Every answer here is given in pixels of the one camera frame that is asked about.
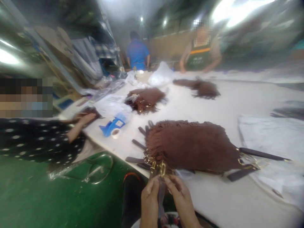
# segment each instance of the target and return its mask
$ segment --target roll of tape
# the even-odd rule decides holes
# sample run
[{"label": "roll of tape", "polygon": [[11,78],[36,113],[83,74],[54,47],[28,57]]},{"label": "roll of tape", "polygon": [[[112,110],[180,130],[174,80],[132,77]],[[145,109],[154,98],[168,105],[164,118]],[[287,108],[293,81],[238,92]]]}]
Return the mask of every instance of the roll of tape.
[{"label": "roll of tape", "polygon": [[114,139],[117,139],[120,135],[120,129],[119,128],[115,128],[112,132],[111,132],[111,136]]}]

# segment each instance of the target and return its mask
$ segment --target green apron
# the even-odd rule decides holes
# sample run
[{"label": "green apron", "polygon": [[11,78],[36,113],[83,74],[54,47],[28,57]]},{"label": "green apron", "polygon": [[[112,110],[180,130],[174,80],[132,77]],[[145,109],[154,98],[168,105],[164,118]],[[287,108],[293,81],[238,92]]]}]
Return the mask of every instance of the green apron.
[{"label": "green apron", "polygon": [[192,49],[187,60],[185,69],[187,71],[201,71],[209,63],[210,42],[203,46],[194,47],[192,41]]}]

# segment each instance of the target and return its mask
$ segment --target plaid shirt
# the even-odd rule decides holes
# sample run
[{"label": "plaid shirt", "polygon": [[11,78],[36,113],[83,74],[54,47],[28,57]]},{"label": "plaid shirt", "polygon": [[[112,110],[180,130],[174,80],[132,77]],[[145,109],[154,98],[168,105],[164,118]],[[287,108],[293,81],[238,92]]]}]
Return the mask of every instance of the plaid shirt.
[{"label": "plaid shirt", "polygon": [[114,43],[104,44],[93,37],[89,36],[91,44],[95,47],[97,56],[101,59],[113,59],[113,62],[117,65],[117,48]]}]

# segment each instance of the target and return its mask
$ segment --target leather strap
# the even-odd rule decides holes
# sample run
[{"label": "leather strap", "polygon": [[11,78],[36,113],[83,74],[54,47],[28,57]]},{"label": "leather strap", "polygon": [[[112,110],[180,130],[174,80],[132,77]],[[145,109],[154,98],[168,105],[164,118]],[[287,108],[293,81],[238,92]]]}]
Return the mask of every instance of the leather strap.
[{"label": "leather strap", "polygon": [[255,168],[255,167],[252,167],[252,168],[245,168],[245,169],[241,169],[239,171],[236,171],[235,173],[232,173],[230,175],[227,176],[227,178],[231,181],[231,182],[234,182],[234,181],[237,181],[245,176],[247,176],[248,174],[250,173],[253,173],[255,171],[257,171],[258,169]]},{"label": "leather strap", "polygon": [[126,157],[126,162],[132,162],[132,163],[144,163],[145,160],[142,158],[134,158],[134,157]]},{"label": "leather strap", "polygon": [[147,163],[137,163],[136,165],[137,165],[138,167],[143,168],[143,169],[146,169],[146,170],[148,170],[148,171],[151,170],[151,165],[149,165],[149,164],[147,164]]},{"label": "leather strap", "polygon": [[259,157],[264,157],[264,158],[269,158],[272,160],[276,160],[276,161],[284,161],[284,160],[290,160],[287,158],[282,158],[279,156],[275,156],[275,155],[271,155],[271,154],[267,154],[267,153],[263,153],[257,150],[252,150],[252,149],[248,149],[248,148],[239,148],[240,152],[244,153],[244,154],[249,154],[249,155],[255,155],[255,156],[259,156]]},{"label": "leather strap", "polygon": [[148,125],[150,128],[154,127],[154,123],[151,120],[148,121]]},{"label": "leather strap", "polygon": [[137,145],[138,147],[140,147],[140,148],[143,149],[144,151],[147,150],[147,148],[146,148],[144,145],[140,144],[140,143],[139,143],[138,141],[136,141],[135,139],[132,139],[132,143],[134,143],[135,145]]},{"label": "leather strap", "polygon": [[139,127],[138,130],[146,137],[147,133],[145,132],[145,130],[142,127]]},{"label": "leather strap", "polygon": [[146,133],[147,133],[147,135],[149,134],[149,126],[148,125],[146,125]]}]

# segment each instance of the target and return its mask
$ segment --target polka dot shirt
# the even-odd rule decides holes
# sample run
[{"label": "polka dot shirt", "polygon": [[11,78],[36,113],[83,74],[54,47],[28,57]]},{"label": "polka dot shirt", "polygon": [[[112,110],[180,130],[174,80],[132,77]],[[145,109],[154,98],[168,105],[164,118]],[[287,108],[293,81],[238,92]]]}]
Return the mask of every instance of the polka dot shirt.
[{"label": "polka dot shirt", "polygon": [[59,120],[0,118],[0,155],[67,165],[80,154],[85,135],[70,144],[70,127]]}]

